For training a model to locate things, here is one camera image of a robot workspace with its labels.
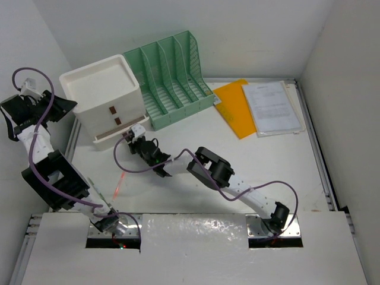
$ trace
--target gray wall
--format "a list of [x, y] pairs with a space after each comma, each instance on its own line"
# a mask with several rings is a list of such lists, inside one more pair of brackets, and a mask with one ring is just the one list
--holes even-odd
[[[0, 101], [16, 93], [12, 87], [12, 72], [30, 66], [49, 75], [58, 95], [62, 96], [58, 77], [70, 70], [70, 65], [51, 35], [31, 0], [0, 1]], [[42, 77], [20, 73], [17, 83], [27, 76], [37, 79], [37, 87], [47, 88]], [[53, 144], [61, 150], [68, 141], [72, 119], [51, 125]], [[27, 154], [21, 142], [7, 136], [5, 121], [0, 115], [0, 284], [8, 284], [24, 233], [32, 213], [48, 209], [43, 200], [22, 180], [27, 167]]]
[[342, 205], [351, 212], [370, 284], [380, 284], [380, 2], [336, 0], [302, 76]]
[[212, 77], [300, 77], [333, 0], [33, 0], [73, 68], [190, 30]]

